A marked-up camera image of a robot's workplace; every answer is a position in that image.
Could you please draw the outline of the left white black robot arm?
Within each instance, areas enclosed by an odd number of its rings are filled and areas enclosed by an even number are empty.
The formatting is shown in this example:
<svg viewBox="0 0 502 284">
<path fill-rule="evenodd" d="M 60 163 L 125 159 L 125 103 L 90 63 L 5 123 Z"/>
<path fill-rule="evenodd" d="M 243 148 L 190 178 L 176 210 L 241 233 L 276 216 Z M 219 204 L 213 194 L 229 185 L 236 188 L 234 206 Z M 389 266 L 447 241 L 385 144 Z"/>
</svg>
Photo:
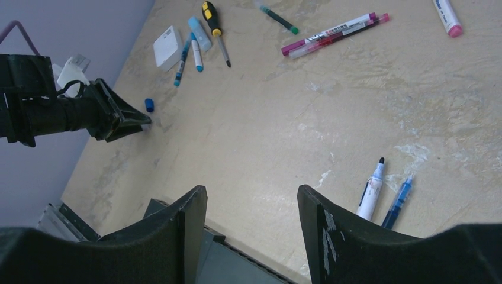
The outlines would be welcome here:
<svg viewBox="0 0 502 284">
<path fill-rule="evenodd" d="M 1 55 L 1 137 L 9 143 L 35 147 L 38 136 L 81 129 L 112 142 L 151 121 L 101 78 L 71 80 L 57 90 L 49 57 Z"/>
</svg>

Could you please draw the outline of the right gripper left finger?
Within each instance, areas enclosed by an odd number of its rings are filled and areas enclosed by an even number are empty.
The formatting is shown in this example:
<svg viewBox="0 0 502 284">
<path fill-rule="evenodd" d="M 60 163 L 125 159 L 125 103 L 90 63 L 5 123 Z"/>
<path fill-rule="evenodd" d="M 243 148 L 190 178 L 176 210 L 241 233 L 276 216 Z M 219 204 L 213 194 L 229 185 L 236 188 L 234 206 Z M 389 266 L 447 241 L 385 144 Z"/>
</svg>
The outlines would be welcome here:
<svg viewBox="0 0 502 284">
<path fill-rule="evenodd" d="M 2 283 L 195 283 L 207 191 L 101 237 L 72 242 L 32 228 L 1 229 Z"/>
</svg>

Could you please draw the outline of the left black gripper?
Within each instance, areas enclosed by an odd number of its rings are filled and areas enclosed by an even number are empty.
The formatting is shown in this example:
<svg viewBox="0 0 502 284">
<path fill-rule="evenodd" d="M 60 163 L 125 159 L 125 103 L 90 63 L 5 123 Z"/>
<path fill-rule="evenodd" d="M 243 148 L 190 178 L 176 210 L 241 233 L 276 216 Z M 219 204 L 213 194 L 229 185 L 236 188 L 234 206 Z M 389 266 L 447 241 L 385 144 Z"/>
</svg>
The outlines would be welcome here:
<svg viewBox="0 0 502 284">
<path fill-rule="evenodd" d="M 71 80 L 56 92 L 56 102 L 35 110 L 35 135 L 48 135 L 86 129 L 96 140 L 112 142 L 150 128 L 151 118 L 120 98 L 105 80 L 88 85 Z"/>
</svg>

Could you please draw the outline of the blue marker cap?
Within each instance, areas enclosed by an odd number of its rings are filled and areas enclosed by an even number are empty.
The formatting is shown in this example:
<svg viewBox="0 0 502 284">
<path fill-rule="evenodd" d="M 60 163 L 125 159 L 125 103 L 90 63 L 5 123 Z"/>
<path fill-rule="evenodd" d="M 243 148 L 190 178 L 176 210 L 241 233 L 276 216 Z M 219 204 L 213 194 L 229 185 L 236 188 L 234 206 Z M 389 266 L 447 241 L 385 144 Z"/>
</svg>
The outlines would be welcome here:
<svg viewBox="0 0 502 284">
<path fill-rule="evenodd" d="M 144 100 L 144 106 L 148 113 L 152 113 L 155 111 L 155 103 L 151 98 L 146 98 Z"/>
</svg>

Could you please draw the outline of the pink cap white marker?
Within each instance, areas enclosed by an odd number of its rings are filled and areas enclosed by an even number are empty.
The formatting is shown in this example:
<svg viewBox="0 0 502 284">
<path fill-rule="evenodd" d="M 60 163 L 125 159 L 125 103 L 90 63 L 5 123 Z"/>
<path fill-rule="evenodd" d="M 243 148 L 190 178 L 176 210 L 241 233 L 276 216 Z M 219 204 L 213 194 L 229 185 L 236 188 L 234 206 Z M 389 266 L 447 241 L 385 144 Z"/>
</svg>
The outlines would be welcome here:
<svg viewBox="0 0 502 284">
<path fill-rule="evenodd" d="M 449 0 L 432 0 L 448 36 L 461 36 L 463 28 Z"/>
</svg>

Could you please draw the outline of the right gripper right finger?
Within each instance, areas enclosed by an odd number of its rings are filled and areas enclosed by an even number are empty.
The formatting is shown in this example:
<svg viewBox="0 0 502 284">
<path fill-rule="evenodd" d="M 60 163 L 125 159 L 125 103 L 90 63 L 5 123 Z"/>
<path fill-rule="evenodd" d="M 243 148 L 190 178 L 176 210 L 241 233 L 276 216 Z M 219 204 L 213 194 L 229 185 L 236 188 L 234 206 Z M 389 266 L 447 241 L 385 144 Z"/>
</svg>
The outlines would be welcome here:
<svg viewBox="0 0 502 284">
<path fill-rule="evenodd" d="M 417 238 L 367 221 L 308 185 L 297 200 L 313 283 L 501 282 L 500 224 Z"/>
</svg>

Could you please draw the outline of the dark blue gel pen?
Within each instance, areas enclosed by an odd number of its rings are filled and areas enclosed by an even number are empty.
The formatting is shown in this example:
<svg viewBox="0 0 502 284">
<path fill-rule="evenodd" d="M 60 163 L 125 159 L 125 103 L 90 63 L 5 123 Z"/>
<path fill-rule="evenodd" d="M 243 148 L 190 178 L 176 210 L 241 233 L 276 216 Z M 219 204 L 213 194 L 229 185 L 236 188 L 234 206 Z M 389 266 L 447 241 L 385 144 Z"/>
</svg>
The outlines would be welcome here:
<svg viewBox="0 0 502 284">
<path fill-rule="evenodd" d="M 381 227 L 391 230 L 411 192 L 413 184 L 413 175 L 410 175 L 401 185 L 400 190 L 395 196 Z"/>
</svg>

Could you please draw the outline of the blue white marker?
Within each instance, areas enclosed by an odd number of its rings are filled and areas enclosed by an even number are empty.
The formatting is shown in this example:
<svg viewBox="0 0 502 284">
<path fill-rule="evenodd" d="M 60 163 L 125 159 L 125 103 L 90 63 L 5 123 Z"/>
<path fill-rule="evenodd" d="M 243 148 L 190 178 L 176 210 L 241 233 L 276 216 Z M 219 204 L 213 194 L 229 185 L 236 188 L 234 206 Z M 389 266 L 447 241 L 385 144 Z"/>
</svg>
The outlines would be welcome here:
<svg viewBox="0 0 502 284">
<path fill-rule="evenodd" d="M 383 185 L 385 158 L 381 157 L 373 174 L 366 181 L 361 200 L 356 211 L 357 216 L 371 221 Z"/>
</svg>

